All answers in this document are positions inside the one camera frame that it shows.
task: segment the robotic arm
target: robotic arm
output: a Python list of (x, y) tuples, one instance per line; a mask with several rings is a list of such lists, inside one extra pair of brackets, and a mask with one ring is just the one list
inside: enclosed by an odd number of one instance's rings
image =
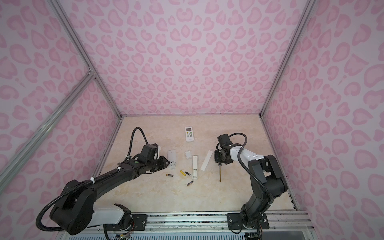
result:
[[(91, 178), (84, 182), (72, 180), (67, 183), (60, 196), (52, 200), (36, 218), (36, 226), (43, 231), (65, 230), (70, 235), (75, 235), (83, 231), (86, 227), (102, 224), (114, 224), (117, 228), (125, 230), (132, 226), (131, 212), (126, 207), (115, 204), (115, 207), (108, 209), (93, 209), (94, 202), (108, 191), (133, 180), (147, 171), (157, 172), (165, 169), (169, 161), (164, 157), (158, 157), (158, 145), (146, 144), (140, 154), (133, 158), (129, 156), (132, 146), (133, 135), (131, 137), (130, 150), (124, 161), (118, 163), (118, 168), (109, 171), (99, 177)], [(53, 209), (50, 218), (60, 227), (46, 227), (41, 220), (45, 212), (50, 207)]]
[[(243, 135), (245, 137), (244, 144), (232, 143), (230, 136), (233, 135)], [(230, 136), (224, 134), (217, 138), (221, 149), (218, 149), (217, 146), (215, 162), (220, 165), (238, 161), (250, 175), (253, 194), (249, 201), (242, 206), (240, 216), (245, 228), (258, 228), (264, 212), (271, 206), (276, 197), (288, 190), (288, 185), (273, 155), (263, 156), (244, 149), (243, 147), (247, 144), (245, 134), (235, 133)], [(265, 177), (264, 171), (271, 174)]]

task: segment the beige marble surface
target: beige marble surface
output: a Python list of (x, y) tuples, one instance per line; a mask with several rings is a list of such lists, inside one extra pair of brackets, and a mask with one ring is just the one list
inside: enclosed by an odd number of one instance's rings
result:
[[(194, 142), (186, 142), (184, 128), (192, 126)], [(234, 132), (248, 137), (246, 148), (262, 155), (273, 154), (258, 115), (210, 116), (138, 116), (125, 117), (102, 173), (117, 167), (128, 152), (132, 130), (141, 127), (149, 144), (161, 146), (160, 155), (176, 150), (176, 169), (164, 169), (141, 175), (121, 184), (99, 198), (95, 205), (123, 204), (133, 212), (230, 211), (240, 210), (251, 194), (250, 177), (238, 162), (219, 167), (214, 154), (205, 171), (200, 170), (208, 150), (215, 150), (217, 137)], [(232, 142), (243, 143), (242, 136), (231, 137)], [(132, 153), (139, 153), (145, 144), (136, 131)], [(180, 170), (192, 173), (192, 159), (184, 152), (190, 150), (199, 156), (198, 179), (187, 187), (192, 177), (184, 177)], [(293, 209), (287, 193), (277, 198), (270, 209)]]

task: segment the pink leopard print wall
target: pink leopard print wall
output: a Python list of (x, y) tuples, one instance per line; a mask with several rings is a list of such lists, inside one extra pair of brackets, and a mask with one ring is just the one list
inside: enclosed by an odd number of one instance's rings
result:
[[(48, 240), (57, 234), (38, 230), (37, 214), (67, 182), (91, 177), (116, 123), (116, 115), (91, 82), (0, 195), (0, 239)], [(43, 223), (52, 227), (48, 215)]]
[(306, 0), (63, 0), (123, 114), (258, 113)]
[(0, 172), (85, 75), (44, 0), (0, 3)]
[(384, 239), (384, 1), (321, 0), (266, 122), (321, 240)]

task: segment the metal frame bar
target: metal frame bar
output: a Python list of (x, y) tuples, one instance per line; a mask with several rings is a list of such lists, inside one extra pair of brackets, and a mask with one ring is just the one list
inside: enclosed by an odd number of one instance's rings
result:
[(105, 84), (103, 83), (100, 74), (98, 73), (96, 67), (92, 63), (90, 56), (88, 55), (87, 51), (85, 50), (85, 47), (81, 43), (80, 37), (77, 35), (76, 31), (73, 29), (73, 26), (72, 26), (71, 22), (69, 21), (69, 18), (63, 9), (63, 6), (59, 2), (59, 0), (47, 0), (47, 1), (50, 4), (54, 13), (56, 14), (56, 16), (57, 16), (58, 20), (60, 21), (61, 25), (63, 26), (64, 30), (67, 32), (69, 38), (72, 40), (75, 48), (79, 52), (84, 63), (88, 66), (89, 70), (92, 70), (96, 73), (97, 85), (99, 86), (99, 88), (100, 88), (102, 94), (104, 95), (105, 99), (107, 100), (108, 104), (111, 106), (111, 108), (115, 112), (116, 116), (119, 119), (121, 119), (121, 112), (120, 112), (119, 108), (117, 107), (111, 94), (108, 92), (107, 88), (105, 87)]
[(280, 82), (281, 78), (283, 77), (283, 73), (284, 73), (285, 69), (287, 68), (289, 61), (295, 52), (295, 49), (296, 49), (296, 47), (297, 47), (297, 45), (301, 39), (301, 36), (304, 33), (305, 28), (308, 25), (308, 22), (311, 18), (311, 15), (313, 14), (314, 9), (316, 8), (316, 5), (318, 2), (319, 2), (318, 0), (308, 0), (307, 1), (306, 5), (304, 7), (304, 11), (303, 11), (301, 18), (299, 20), (299, 23), (298, 23), (295, 31), (293, 32), (293, 36), (292, 36), (292, 39), (289, 43), (287, 51), (285, 52), (283, 60), (279, 66), (276, 77), (272, 83), (271, 88), (268, 91), (265, 103), (264, 103), (264, 105), (260, 111), (260, 116), (264, 115), (264, 113), (265, 113), (265, 111), (266, 111), (266, 109), (267, 109), (267, 107), (271, 101), (271, 98), (272, 98), (273, 94), (275, 93), (276, 86)]
[(45, 122), (42, 123), (42, 125), (36, 130), (35, 134), (29, 139), (23, 149), (20, 150), (12, 159), (10, 159), (10, 163), (0, 174), (0, 194), (23, 168), (31, 155), (39, 148), (48, 134), (53, 130), (53, 128), (60, 122), (62, 117), (66, 114), (68, 109), (77, 100), (77, 98), (82, 94), (92, 79), (95, 78), (92, 71), (90, 71), (85, 77), (83, 77), (83, 79), (72, 90), (72, 92), (66, 96), (66, 98), (45, 120)]
[[(239, 211), (222, 212), (147, 212), (132, 214), (147, 214), (147, 223), (144, 231), (135, 231), (134, 234), (141, 233), (227, 233), (228, 229), (227, 213), (239, 213)], [(269, 210), (266, 211), (270, 229), (263, 231), (314, 231), (313, 224), (307, 211), (296, 210)], [(100, 233), (101, 226), (84, 229), (77, 236)], [(255, 232), (256, 230), (246, 230), (245, 232)], [(59, 235), (69, 235), (65, 231)]]
[(177, 114), (123, 114), (122, 117), (167, 117), (167, 116), (223, 116), (223, 115), (260, 115), (260, 113), (177, 113)]
[(286, 182), (287, 182), (287, 185), (288, 185), (289, 195), (290, 195), (290, 197), (291, 197), (291, 199), (292, 199), (293, 206), (294, 206), (295, 209), (299, 209), (299, 208), (298, 208), (299, 204), (298, 204), (298, 202), (297, 202), (297, 200), (296, 200), (295, 195), (291, 194), (291, 191), (290, 191), (290, 190), (292, 189), (292, 187), (291, 187), (291, 183), (288, 181), (287, 175), (286, 175), (286, 173), (285, 173), (285, 169), (283, 168), (283, 165), (282, 165), (282, 161), (281, 161), (281, 159), (279, 158), (279, 156), (277, 155), (277, 148), (276, 148), (275, 144), (274, 144), (273, 141), (272, 141), (271, 135), (270, 135), (270, 133), (269, 133), (269, 131), (268, 131), (268, 128), (267, 128), (266, 125), (265, 125), (264, 119), (263, 119), (263, 118), (260, 118), (260, 121), (261, 121), (261, 123), (262, 123), (262, 125), (263, 125), (264, 131), (265, 131), (265, 135), (266, 135), (267, 138), (268, 138), (268, 142), (269, 142), (269, 144), (270, 144), (271, 147), (272, 147), (272, 151), (273, 151), (273, 153), (275, 154), (275, 157), (276, 157), (276, 159), (277, 159), (277, 163), (279, 164), (279, 167), (280, 167), (281, 171), (283, 172), (284, 177), (285, 177), (285, 179), (286, 179)]
[(100, 175), (101, 170), (103, 169), (104, 164), (105, 164), (105, 162), (107, 161), (107, 158), (108, 158), (109, 152), (111, 151), (112, 145), (113, 145), (113, 143), (115, 142), (116, 136), (117, 136), (117, 134), (118, 134), (118, 132), (119, 132), (119, 129), (120, 129), (120, 126), (121, 126), (121, 124), (122, 124), (123, 119), (124, 119), (124, 118), (121, 118), (121, 119), (118, 120), (118, 122), (116, 123), (115, 129), (113, 130), (113, 133), (112, 133), (110, 139), (109, 139), (108, 142), (107, 142), (107, 146), (106, 146), (106, 148), (105, 148), (103, 154), (101, 155), (99, 164), (97, 165), (97, 167), (96, 167), (96, 169), (95, 169), (95, 172), (93, 173), (93, 176), (96, 177), (96, 176)]

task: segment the white arm segment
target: white arm segment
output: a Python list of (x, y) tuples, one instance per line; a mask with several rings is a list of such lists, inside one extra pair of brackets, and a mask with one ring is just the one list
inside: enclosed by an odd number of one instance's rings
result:
[(94, 207), (93, 210), (92, 220), (87, 227), (102, 224), (118, 224), (124, 215), (124, 211), (115, 205), (103, 208)]
[[(242, 146), (236, 146), (236, 147), (233, 147), (229, 150), (231, 153), (231, 158), (233, 161), (238, 161), (237, 153), (239, 152), (240, 148), (242, 148)], [(249, 162), (249, 161), (254, 160), (254, 159), (259, 160), (259, 159), (264, 158), (263, 155), (256, 154), (256, 153), (251, 152), (245, 148), (242, 150), (240, 157), (244, 163)]]

